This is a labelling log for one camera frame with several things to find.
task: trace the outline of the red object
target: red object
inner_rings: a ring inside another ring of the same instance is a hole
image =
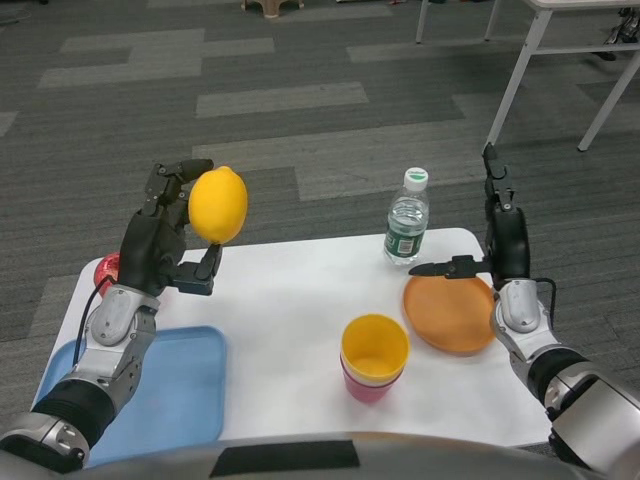
[[[93,284],[97,287],[98,284],[107,275],[111,275],[114,280],[118,281],[118,269],[120,268],[120,253],[110,253],[102,260],[96,267],[96,271],[93,272]],[[107,280],[102,287],[100,287],[100,296],[104,297],[107,289],[113,285],[111,280]]]
[[[394,383],[400,378],[395,378],[390,383],[386,385],[382,385],[381,387],[368,387],[366,385],[362,385],[357,382],[355,379],[351,377],[347,373],[347,370],[344,368],[344,364],[342,364],[342,373],[344,374],[344,383],[347,386],[347,390],[349,393],[362,403],[375,403],[384,397],[385,393],[389,391],[389,389],[393,386]]]

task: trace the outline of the robotic arm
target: robotic arm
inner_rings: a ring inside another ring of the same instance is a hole
[[[537,281],[530,278],[526,222],[514,204],[509,171],[498,163],[492,145],[483,157],[486,257],[482,262],[454,257],[446,263],[419,265],[409,273],[456,279],[490,272],[496,290],[492,329],[509,351],[517,377],[545,407],[552,422],[549,442],[558,457],[610,472],[624,456],[625,468],[638,472],[640,393],[554,336],[553,312],[540,302]]]
[[[213,168],[211,160],[154,166],[146,199],[120,250],[118,284],[91,314],[86,350],[72,371],[0,437],[0,450],[67,473],[86,464],[90,449],[131,400],[156,333],[158,297],[167,286],[210,295],[222,247],[200,263],[179,264],[186,249],[188,192],[182,187]]]

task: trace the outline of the wire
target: wire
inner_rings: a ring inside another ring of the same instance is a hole
[[[536,283],[547,283],[551,285],[551,306],[549,307],[549,323],[551,328],[553,329],[553,321],[556,316],[556,292],[558,291],[558,286],[556,282],[547,277],[534,278]]]
[[[96,298],[96,295],[98,294],[102,286],[107,282],[107,280],[110,280],[111,283],[116,283],[111,275],[107,275],[106,277],[104,277],[102,280],[100,280],[100,283],[96,285],[96,288],[93,289],[93,292],[91,292],[87,304],[84,306],[84,312],[82,312],[82,319],[80,320],[80,328],[78,328],[78,336],[76,337],[76,348],[73,351],[72,366],[75,366],[78,363],[78,357],[80,356],[80,344],[82,343],[82,334],[84,333],[84,325],[85,323],[87,323],[87,315],[89,315],[89,309],[91,308],[93,299]]]

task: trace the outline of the blue tray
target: blue tray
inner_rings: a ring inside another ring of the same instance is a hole
[[[38,400],[71,370],[74,343],[51,359]],[[226,361],[224,336],[215,328],[159,330],[138,390],[91,450],[88,466],[217,440]]]

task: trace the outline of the white table leg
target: white table leg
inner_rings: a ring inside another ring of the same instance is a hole
[[[420,7],[420,17],[418,18],[418,31],[416,32],[416,43],[422,43],[424,34],[424,23],[427,20],[427,10],[429,10],[429,0],[422,0]]]
[[[589,130],[587,130],[587,133],[580,142],[580,145],[578,145],[578,150],[580,150],[581,152],[587,151],[587,149],[591,145],[591,142],[600,131],[602,125],[607,121],[611,110],[613,110],[613,107],[616,106],[616,103],[618,103],[618,100],[620,100],[620,97],[627,88],[627,85],[629,85],[629,82],[638,71],[638,68],[640,68],[640,50],[635,53],[635,55],[631,59],[631,62],[629,62],[629,65],[627,65],[627,68],[620,76],[618,83],[616,83],[616,85],[613,87],[613,90],[611,90],[609,98],[607,98],[607,100],[602,105],[602,108],[598,112],[598,115],[596,115],[596,118],[593,120],[593,123],[589,127]]]
[[[504,96],[502,97],[502,103],[500,103],[500,108],[498,109],[496,118],[491,126],[487,143],[495,145],[498,140],[504,121],[506,120],[509,109],[511,108],[511,103],[516,96],[516,92],[518,91],[524,72],[529,64],[529,59],[538,49],[540,40],[542,40],[544,32],[547,29],[547,25],[549,25],[549,20],[551,20],[552,13],[553,10],[541,10],[536,13],[533,23],[531,24],[531,28],[529,29],[527,39],[524,41],[524,46],[520,51],[520,57],[513,69],[513,74],[511,75],[511,80],[509,80],[509,85],[507,85],[507,90],[504,92]]]
[[[498,15],[500,13],[500,4],[502,0],[493,0],[493,9],[491,10],[491,17],[489,17],[489,25],[487,25],[487,31],[484,34],[485,42],[488,42],[493,35],[493,29],[498,23]]]

